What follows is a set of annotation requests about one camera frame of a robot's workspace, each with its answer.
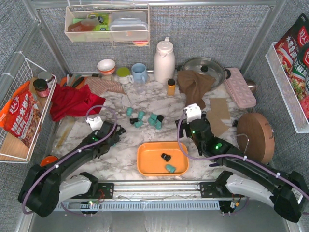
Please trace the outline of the brown cloth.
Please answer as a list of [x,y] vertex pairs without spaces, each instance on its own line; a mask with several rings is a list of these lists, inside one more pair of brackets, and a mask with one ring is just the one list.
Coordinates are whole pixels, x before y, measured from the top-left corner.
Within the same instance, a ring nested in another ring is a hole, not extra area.
[[196,103],[200,109],[204,109],[206,105],[202,98],[215,81],[214,77],[193,70],[177,72],[177,85],[180,93],[186,95],[186,106]]

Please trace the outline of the orange plastic tray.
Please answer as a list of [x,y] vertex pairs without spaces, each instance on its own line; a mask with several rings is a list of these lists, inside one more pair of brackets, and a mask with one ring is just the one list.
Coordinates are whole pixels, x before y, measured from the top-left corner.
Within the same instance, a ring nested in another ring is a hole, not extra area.
[[189,169],[188,152],[177,141],[147,142],[137,151],[137,168],[144,176],[182,175]]

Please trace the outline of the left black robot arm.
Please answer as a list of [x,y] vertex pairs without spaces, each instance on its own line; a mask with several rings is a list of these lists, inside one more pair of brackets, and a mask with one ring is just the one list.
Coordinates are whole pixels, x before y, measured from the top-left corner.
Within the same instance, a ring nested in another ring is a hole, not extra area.
[[87,172],[75,178],[68,176],[85,163],[108,153],[120,141],[126,130],[118,124],[104,121],[99,130],[92,131],[71,152],[59,160],[40,166],[33,165],[22,185],[18,201],[26,215],[50,215],[59,203],[78,195],[98,196],[98,179]]

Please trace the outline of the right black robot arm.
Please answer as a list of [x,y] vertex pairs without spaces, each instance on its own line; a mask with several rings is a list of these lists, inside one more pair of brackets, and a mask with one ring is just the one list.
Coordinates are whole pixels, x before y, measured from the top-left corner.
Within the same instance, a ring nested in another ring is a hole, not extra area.
[[175,124],[178,138],[186,136],[194,141],[199,160],[210,160],[249,178],[246,184],[241,184],[233,173],[223,173],[216,180],[218,192],[229,191],[257,199],[272,206],[278,215],[290,222],[297,223],[305,214],[309,188],[300,173],[285,173],[247,158],[231,143],[214,136],[205,117],[190,123],[179,119]]

